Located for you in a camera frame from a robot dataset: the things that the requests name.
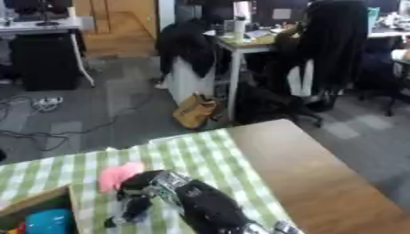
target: wooden box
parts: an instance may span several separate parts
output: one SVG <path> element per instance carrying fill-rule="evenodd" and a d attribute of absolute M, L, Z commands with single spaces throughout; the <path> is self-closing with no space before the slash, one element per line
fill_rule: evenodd
<path fill-rule="evenodd" d="M 37 212 L 54 208 L 66 208 L 72 211 L 74 222 L 68 233 L 81 233 L 78 220 L 77 199 L 70 185 L 49 190 L 33 197 L 28 197 L 0 210 L 0 230 L 15 229 L 26 217 Z"/>

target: robotic hand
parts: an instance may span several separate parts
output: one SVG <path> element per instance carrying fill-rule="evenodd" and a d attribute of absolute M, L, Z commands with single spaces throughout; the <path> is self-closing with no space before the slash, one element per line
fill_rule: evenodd
<path fill-rule="evenodd" d="M 122 183 L 117 199 L 124 202 L 122 214 L 108 218 L 104 226 L 114 228 L 133 222 L 160 197 L 199 234 L 302 234 L 280 221 L 272 230 L 250 220 L 230 197 L 207 184 L 169 171 L 150 171 Z"/>

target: black jacket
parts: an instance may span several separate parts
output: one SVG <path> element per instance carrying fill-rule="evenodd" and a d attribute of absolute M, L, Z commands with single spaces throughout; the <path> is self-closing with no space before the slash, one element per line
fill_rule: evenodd
<path fill-rule="evenodd" d="M 173 24 L 162 30 L 156 41 L 156 49 L 163 75 L 171 72 L 176 57 L 190 63 L 201 78 L 208 74 L 215 57 L 210 40 L 203 35 L 206 30 L 207 25 L 199 20 Z"/>
<path fill-rule="evenodd" d="M 299 61 L 315 61 L 313 89 L 340 89 L 357 76 L 368 37 L 368 10 L 361 0 L 327 0 L 307 10 L 297 48 Z"/>

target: desk leg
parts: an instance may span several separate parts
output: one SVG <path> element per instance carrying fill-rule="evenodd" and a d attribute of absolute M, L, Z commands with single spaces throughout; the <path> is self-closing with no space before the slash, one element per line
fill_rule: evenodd
<path fill-rule="evenodd" d="M 238 90 L 239 72 L 241 70 L 242 53 L 233 51 L 231 62 L 231 86 L 229 88 L 228 113 L 230 121 L 235 120 L 236 91 Z"/>
<path fill-rule="evenodd" d="M 87 79 L 92 87 L 95 87 L 94 79 L 88 74 L 87 70 L 84 68 L 84 63 L 82 62 L 82 57 L 80 53 L 79 44 L 77 42 L 76 35 L 74 33 L 70 33 L 72 46 L 74 47 L 75 58 L 77 59 L 77 65 L 79 67 L 80 72 L 82 75 Z"/>

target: chair wheel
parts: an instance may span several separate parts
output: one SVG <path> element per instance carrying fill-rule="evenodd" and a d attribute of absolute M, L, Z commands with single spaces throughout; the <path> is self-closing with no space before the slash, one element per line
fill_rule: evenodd
<path fill-rule="evenodd" d="M 323 121 L 317 121 L 315 123 L 315 126 L 317 126 L 318 128 L 321 128 L 323 126 Z"/>
<path fill-rule="evenodd" d="M 394 113 L 392 111 L 387 111 L 385 114 L 387 117 L 393 117 Z"/>

